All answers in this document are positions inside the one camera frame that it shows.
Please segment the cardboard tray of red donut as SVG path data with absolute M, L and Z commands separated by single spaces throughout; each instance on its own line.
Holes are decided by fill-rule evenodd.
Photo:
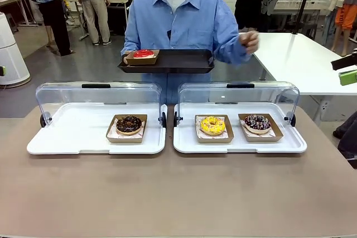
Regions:
M 153 50 L 155 53 L 155 56 L 153 58 L 146 58 L 146 59 L 135 59 L 133 58 L 133 53 L 135 51 L 132 51 L 129 56 L 127 56 L 127 61 L 128 65 L 130 66 L 139 66 L 139 65 L 154 65 L 157 61 L 159 50 Z

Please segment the red glazed donut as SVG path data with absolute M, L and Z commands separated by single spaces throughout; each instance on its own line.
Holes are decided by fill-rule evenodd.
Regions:
M 133 58 L 135 59 L 146 59 L 153 58 L 155 56 L 154 51 L 152 50 L 138 50 L 133 53 Z

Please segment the black serving tray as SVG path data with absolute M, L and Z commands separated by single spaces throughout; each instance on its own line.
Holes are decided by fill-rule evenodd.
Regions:
M 159 50 L 154 65 L 130 66 L 122 61 L 118 67 L 136 74 L 207 74 L 214 68 L 214 56 L 209 50 Z

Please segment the person's right forearm blue sleeve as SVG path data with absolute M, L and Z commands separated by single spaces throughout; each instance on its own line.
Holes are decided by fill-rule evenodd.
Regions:
M 121 50 L 121 55 L 129 54 L 132 51 L 137 51 L 141 48 L 138 31 L 135 26 L 127 27 L 124 37 L 124 46 Z

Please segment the person's left forearm blue sleeve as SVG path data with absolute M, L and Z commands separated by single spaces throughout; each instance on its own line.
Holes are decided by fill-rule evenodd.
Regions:
M 214 52 L 216 59 L 236 66 L 248 62 L 251 54 L 248 52 L 247 41 L 246 33 L 242 33 L 225 44 L 220 44 Z

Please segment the person in dark jeans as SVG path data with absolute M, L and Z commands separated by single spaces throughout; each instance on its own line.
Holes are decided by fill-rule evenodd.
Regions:
M 357 111 L 333 131 L 339 139 L 337 149 L 347 162 L 357 170 Z

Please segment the person in patterned blue shirt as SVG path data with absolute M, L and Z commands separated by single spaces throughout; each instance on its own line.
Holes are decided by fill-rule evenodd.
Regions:
M 62 0 L 31 0 L 38 4 L 44 19 L 44 25 L 52 29 L 54 40 L 60 56 L 73 54 L 67 32 Z

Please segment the purple drizzled donut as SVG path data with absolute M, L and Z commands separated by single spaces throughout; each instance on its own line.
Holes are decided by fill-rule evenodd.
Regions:
M 271 129 L 271 121 L 258 114 L 250 114 L 244 119 L 244 126 L 248 131 L 254 134 L 266 134 Z

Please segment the cardboard tray of purple donut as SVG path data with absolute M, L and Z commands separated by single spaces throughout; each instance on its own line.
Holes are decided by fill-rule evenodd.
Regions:
M 241 120 L 244 120 L 246 116 L 248 116 L 250 114 L 243 114 L 243 113 L 240 113 L 238 114 L 238 119 L 239 119 L 239 122 Z M 276 134 L 276 137 L 275 138 L 251 138 L 251 137 L 247 137 L 244 130 L 243 130 L 243 127 L 242 127 L 242 131 L 243 131 L 243 134 L 247 140 L 247 142 L 251 142 L 251 143 L 259 143 L 259 142 L 278 142 L 280 139 L 282 139 L 283 137 L 283 133 L 282 131 L 280 130 L 279 126 L 277 125 L 277 123 L 274 121 L 274 119 L 272 118 L 272 116 L 270 114 L 262 114 L 262 113 L 258 113 L 258 115 L 263 115 L 265 117 L 267 117 L 270 121 L 271 121 L 271 125 L 272 125 L 272 128 Z

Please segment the person in khaki trousers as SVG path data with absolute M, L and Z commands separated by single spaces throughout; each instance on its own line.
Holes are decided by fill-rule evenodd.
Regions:
M 89 36 L 92 44 L 100 43 L 108 45 L 111 43 L 110 30 L 108 26 L 107 5 L 109 0 L 78 0 L 83 7 L 87 22 Z

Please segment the chocolate sprinkle donut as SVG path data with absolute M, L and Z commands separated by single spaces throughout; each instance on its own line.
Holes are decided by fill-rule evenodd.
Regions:
M 121 135 L 137 134 L 141 127 L 142 121 L 139 117 L 134 115 L 120 117 L 116 123 L 116 132 Z

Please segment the cardboard tray of chocolate donut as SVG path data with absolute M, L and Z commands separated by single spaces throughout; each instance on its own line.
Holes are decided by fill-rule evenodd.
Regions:
M 146 114 L 116 114 L 114 115 L 109 127 L 108 127 L 108 130 L 107 130 L 107 133 L 106 133 L 106 138 L 107 138 L 107 134 L 109 132 L 109 129 L 110 127 L 112 126 L 113 124 L 113 121 L 115 118 L 120 118 L 120 117 L 124 117 L 124 116 L 129 116 L 129 115 L 134 115 L 134 116 L 137 116 L 141 119 L 141 121 L 145 121 L 147 123 L 147 115 Z M 140 139 L 112 139 L 112 138 L 107 138 L 107 140 L 111 143 L 141 143 L 142 140 L 143 140 L 143 137 L 140 138 Z

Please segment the yellow sprinkle donut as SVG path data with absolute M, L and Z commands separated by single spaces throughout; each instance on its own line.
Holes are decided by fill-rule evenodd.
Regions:
M 200 129 L 207 135 L 221 135 L 225 130 L 224 119 L 207 116 L 200 121 Z

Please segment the cardboard tray of yellow donut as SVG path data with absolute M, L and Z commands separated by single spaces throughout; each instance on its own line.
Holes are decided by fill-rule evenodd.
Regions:
M 217 116 L 217 117 L 224 117 L 225 118 L 225 123 L 226 123 L 226 128 L 229 134 L 229 138 L 227 139 L 198 139 L 199 143 L 202 144 L 208 144 L 208 143 L 222 143 L 222 144 L 228 144 L 230 143 L 233 139 L 234 139 L 234 133 L 233 133 L 233 129 L 230 123 L 230 120 L 228 118 L 227 115 L 195 115 L 195 125 L 196 125 L 196 117 L 197 116 Z

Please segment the person's left hand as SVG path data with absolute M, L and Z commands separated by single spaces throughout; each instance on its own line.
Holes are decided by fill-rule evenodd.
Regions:
M 239 42 L 243 47 L 245 47 L 247 54 L 253 54 L 259 48 L 259 33 L 257 31 L 240 33 Z

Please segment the white air purifier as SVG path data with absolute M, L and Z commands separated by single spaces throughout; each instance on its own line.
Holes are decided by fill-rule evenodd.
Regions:
M 6 15 L 2 12 L 0 12 L 0 66 L 6 68 L 5 76 L 0 76 L 0 88 L 15 88 L 31 80 Z

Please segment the mannequin with orange shorts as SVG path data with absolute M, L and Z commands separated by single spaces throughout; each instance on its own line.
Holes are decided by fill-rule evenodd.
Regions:
M 339 38 L 343 34 L 341 56 L 346 56 L 348 54 L 350 32 L 357 17 L 357 0 L 330 0 L 329 11 L 333 10 L 336 10 L 336 31 L 331 50 L 335 52 Z

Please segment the white side table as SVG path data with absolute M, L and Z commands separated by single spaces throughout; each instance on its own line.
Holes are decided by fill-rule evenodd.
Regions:
M 342 86 L 331 62 L 340 56 L 298 33 L 260 33 L 254 56 L 277 81 L 287 81 L 301 95 L 357 96 L 357 83 Z

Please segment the background long white desk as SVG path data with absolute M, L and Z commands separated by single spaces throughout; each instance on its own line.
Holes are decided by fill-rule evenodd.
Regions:
M 322 0 L 306 0 L 302 9 L 303 0 L 278 0 L 273 12 L 269 31 L 288 31 L 292 29 L 302 12 L 300 23 L 315 24 L 327 10 L 327 2 Z

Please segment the clear plastic display lid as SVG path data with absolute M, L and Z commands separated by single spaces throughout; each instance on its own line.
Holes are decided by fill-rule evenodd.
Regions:
M 154 105 L 155 119 L 161 127 L 167 125 L 167 108 L 161 101 L 161 87 L 150 82 L 47 82 L 36 89 L 36 100 L 40 108 L 40 126 L 54 121 L 54 114 L 66 104 L 128 105 L 134 114 L 134 104 L 142 104 L 144 111 Z
M 283 108 L 282 119 L 294 127 L 299 97 L 298 88 L 285 81 L 188 82 L 178 88 L 173 126 L 176 127 L 183 122 L 185 104 L 197 104 L 201 107 L 204 104 L 268 103 L 277 106 L 288 105 Z

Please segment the white display tray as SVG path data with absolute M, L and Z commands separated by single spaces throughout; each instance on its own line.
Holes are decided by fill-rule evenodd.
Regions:
M 54 114 L 54 121 L 41 128 L 27 145 L 29 154 L 156 154 L 165 146 L 166 130 L 155 119 L 154 105 L 144 111 L 134 104 L 134 114 L 146 114 L 141 143 L 111 143 L 106 138 L 116 114 L 130 114 L 128 105 L 66 104 Z
M 182 120 L 174 127 L 173 146 L 181 153 L 303 153 L 307 143 L 298 130 L 284 120 L 284 111 L 274 103 L 214 104 L 183 103 L 174 111 Z M 239 114 L 269 114 L 282 131 L 277 142 L 248 142 L 244 136 Z M 227 115 L 233 130 L 229 143 L 200 143 L 196 134 L 195 116 Z

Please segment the printed paper liner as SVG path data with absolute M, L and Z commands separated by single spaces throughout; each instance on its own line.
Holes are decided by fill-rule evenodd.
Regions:
M 109 129 L 109 132 L 107 134 L 107 138 L 112 138 L 112 139 L 140 139 L 143 137 L 144 133 L 144 127 L 146 122 L 142 122 L 142 126 L 134 133 L 131 135 L 126 135 L 126 134 L 121 134 L 117 131 L 117 122 L 118 118 L 115 118 L 113 121 L 112 126 Z
M 251 137 L 251 138 L 275 138 L 276 137 L 276 134 L 272 127 L 269 130 L 269 132 L 266 134 L 254 134 L 248 131 L 247 128 L 244 126 L 244 120 L 241 120 L 240 123 L 247 137 Z
M 196 132 L 197 132 L 197 137 L 199 139 L 227 139 L 227 138 L 229 138 L 229 134 L 228 134 L 228 131 L 227 131 L 227 128 L 226 128 L 226 124 L 225 124 L 225 130 L 221 135 L 207 135 L 207 134 L 205 134 L 200 129 L 200 121 L 202 119 L 204 119 L 205 117 L 207 117 L 207 116 L 197 116 L 196 117 Z

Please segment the background desk with equipment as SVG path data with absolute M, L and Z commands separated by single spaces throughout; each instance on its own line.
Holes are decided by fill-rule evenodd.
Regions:
M 67 0 L 75 5 L 75 13 L 78 17 L 81 35 L 79 41 L 89 37 L 87 22 L 84 17 L 83 6 L 78 0 Z M 109 10 L 109 28 L 113 35 L 124 35 L 128 23 L 128 5 L 129 0 L 110 0 Z

